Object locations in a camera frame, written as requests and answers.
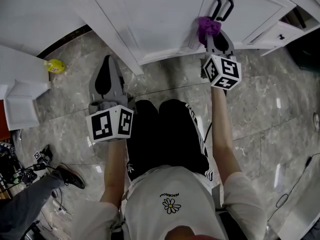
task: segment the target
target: white box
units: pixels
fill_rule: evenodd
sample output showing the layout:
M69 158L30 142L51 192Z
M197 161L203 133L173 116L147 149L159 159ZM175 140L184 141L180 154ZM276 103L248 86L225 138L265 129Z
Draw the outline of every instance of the white box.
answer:
M122 105L87 116L86 123L92 143L128 139L131 136L134 112Z
M7 96L4 100L6 124L9 131L39 126L34 101L25 97Z
M211 54L203 66L211 86L231 90L241 82L241 63Z

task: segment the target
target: white drawer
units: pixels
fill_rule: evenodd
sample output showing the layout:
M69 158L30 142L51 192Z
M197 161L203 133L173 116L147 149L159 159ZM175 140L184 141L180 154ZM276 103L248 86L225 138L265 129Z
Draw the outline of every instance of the white drawer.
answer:
M294 36L303 34L304 31L292 25L278 21L271 28L263 32L254 41L254 45L284 46Z

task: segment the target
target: black shoe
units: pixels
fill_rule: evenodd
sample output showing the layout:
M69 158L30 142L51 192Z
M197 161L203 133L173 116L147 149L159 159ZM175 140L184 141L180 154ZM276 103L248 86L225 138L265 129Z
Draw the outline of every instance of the black shoe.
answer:
M61 173L61 177L63 178L64 184L72 184L82 190L85 188L85 182L82 179L82 177L75 171L70 170L66 165L59 165L55 169Z

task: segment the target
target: forearm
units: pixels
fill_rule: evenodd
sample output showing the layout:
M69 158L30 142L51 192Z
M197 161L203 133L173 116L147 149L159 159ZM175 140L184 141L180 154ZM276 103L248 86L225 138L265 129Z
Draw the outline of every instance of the forearm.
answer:
M233 154L231 124L223 89L211 87L211 98L213 158L224 184L231 174L241 172L241 169Z
M104 193L100 202L108 202L120 208L125 189L126 140L111 142L104 169Z

